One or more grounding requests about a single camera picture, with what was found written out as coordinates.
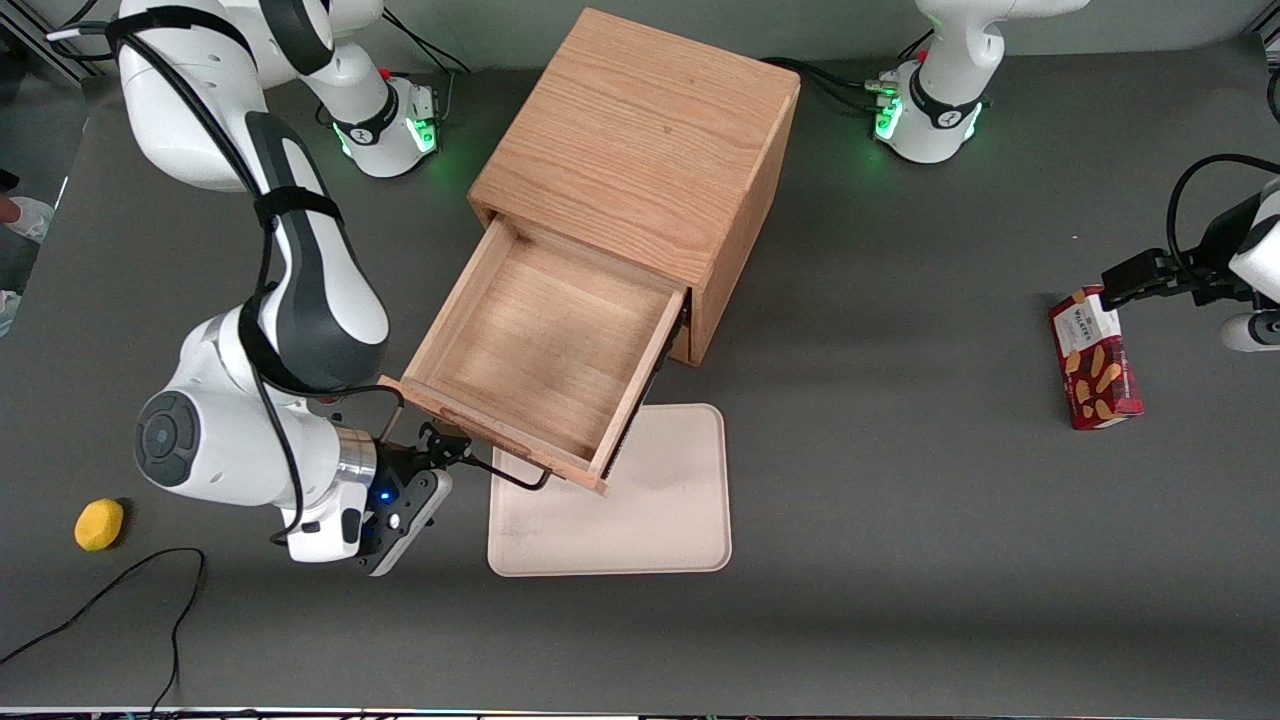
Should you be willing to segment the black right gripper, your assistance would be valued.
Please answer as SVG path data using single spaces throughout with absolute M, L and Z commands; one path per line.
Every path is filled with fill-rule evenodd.
M 425 505 L 443 489 L 435 470 L 475 464 L 470 445 L 471 437 L 462 428 L 445 421 L 424 421 L 419 428 L 419 448 L 376 441 L 372 506 Z

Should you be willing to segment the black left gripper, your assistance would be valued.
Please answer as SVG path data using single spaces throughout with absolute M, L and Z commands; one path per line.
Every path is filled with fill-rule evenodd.
M 1252 304 L 1254 282 L 1230 269 L 1236 256 L 1254 251 L 1266 238 L 1266 222 L 1254 228 L 1262 200 L 1252 195 L 1217 215 L 1190 251 L 1190 275 L 1167 250 L 1146 250 L 1102 273 L 1102 306 L 1121 307 L 1152 297 L 1171 297 L 1196 287 L 1196 306 L 1217 301 Z

